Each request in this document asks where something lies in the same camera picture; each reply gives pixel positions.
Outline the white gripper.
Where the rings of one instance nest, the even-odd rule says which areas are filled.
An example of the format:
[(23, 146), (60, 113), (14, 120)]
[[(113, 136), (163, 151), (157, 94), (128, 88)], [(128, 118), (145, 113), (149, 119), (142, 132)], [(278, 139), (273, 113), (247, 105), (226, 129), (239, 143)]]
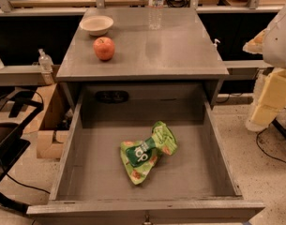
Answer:
[[(253, 39), (246, 42), (243, 51), (251, 54), (263, 53), (263, 38), (266, 30), (262, 30)], [(250, 122), (267, 127), (286, 106), (286, 69), (276, 69), (265, 79), (259, 104), (251, 112)]]

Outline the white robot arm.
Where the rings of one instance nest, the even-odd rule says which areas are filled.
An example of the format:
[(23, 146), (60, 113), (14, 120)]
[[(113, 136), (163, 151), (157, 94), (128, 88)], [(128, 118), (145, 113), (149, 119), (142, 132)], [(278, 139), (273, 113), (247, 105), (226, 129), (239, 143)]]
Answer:
[(286, 5), (256, 37), (243, 46), (243, 51), (261, 54), (274, 69), (259, 75), (253, 90), (253, 102), (246, 128), (261, 131), (267, 128), (286, 106)]

